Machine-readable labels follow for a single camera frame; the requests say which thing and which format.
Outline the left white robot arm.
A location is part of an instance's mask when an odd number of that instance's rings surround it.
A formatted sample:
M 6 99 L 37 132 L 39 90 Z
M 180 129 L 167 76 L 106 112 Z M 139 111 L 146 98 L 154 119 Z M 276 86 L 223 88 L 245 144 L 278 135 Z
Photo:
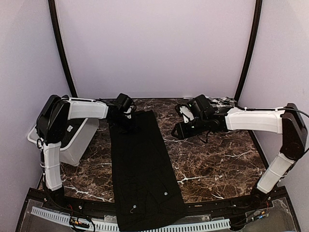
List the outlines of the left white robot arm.
M 37 146 L 43 152 L 45 185 L 50 191 L 62 188 L 60 175 L 60 147 L 69 120 L 81 118 L 105 119 L 125 132 L 136 127 L 134 101 L 119 94 L 113 101 L 82 99 L 51 95 L 36 120 Z

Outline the black long sleeve shirt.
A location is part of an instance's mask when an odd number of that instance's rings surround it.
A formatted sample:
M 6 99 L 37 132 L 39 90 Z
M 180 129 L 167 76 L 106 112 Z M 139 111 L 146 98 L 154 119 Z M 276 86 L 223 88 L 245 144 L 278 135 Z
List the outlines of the black long sleeve shirt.
M 119 230 L 157 229 L 187 216 L 155 113 L 138 111 L 136 130 L 111 126 L 112 185 Z

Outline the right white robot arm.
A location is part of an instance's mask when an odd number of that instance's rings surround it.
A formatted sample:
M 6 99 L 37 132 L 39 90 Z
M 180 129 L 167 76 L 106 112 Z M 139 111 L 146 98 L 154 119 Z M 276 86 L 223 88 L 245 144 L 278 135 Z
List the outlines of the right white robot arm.
M 308 129 L 294 103 L 277 108 L 240 107 L 234 99 L 212 98 L 203 94 L 184 104 L 177 104 L 177 114 L 183 118 L 171 135 L 179 140 L 198 136 L 204 132 L 265 131 L 282 135 L 280 151 L 265 173 L 257 181 L 246 205 L 256 210 L 265 202 L 265 195 L 288 174 L 296 162 L 307 152 Z

